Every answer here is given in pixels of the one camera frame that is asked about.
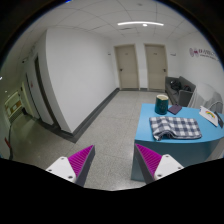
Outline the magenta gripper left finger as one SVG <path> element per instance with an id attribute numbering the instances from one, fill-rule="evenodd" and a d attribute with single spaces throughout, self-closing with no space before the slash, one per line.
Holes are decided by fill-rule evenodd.
<path id="1" fill-rule="evenodd" d="M 59 157 L 47 171 L 83 187 L 95 156 L 95 146 L 90 145 L 70 157 Z"/>

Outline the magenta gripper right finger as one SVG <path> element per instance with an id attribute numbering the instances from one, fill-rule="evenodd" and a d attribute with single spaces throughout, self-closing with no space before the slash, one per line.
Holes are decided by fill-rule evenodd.
<path id="1" fill-rule="evenodd" d="M 134 146 L 134 163 L 134 179 L 146 184 L 183 169 L 171 155 L 160 155 L 140 144 Z"/>

